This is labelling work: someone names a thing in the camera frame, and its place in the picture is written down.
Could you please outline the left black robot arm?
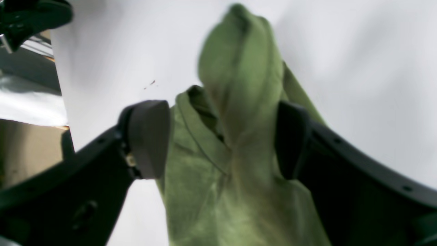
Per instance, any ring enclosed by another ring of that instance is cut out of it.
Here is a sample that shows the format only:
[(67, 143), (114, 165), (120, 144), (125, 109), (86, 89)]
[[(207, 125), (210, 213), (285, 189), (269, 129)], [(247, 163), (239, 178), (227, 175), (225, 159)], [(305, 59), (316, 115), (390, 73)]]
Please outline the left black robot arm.
[(65, 0), (2, 0), (1, 47), (14, 53), (34, 35), (57, 29), (72, 19), (72, 6)]

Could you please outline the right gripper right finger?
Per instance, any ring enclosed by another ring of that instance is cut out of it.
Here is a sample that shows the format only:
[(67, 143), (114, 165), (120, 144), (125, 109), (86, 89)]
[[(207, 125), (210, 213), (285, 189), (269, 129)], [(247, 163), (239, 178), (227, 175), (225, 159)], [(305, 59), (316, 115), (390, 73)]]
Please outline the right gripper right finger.
[(310, 190), (333, 246), (435, 246), (436, 190), (378, 163), (310, 119), (278, 106), (275, 148), (284, 178)]

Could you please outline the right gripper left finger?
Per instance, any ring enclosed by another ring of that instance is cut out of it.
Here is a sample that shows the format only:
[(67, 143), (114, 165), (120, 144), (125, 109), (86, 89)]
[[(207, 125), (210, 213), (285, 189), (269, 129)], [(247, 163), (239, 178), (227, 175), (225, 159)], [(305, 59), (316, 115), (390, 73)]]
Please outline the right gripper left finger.
[(1, 191), (1, 236), (20, 246), (104, 246), (137, 179), (165, 170), (170, 106), (147, 100), (67, 160)]

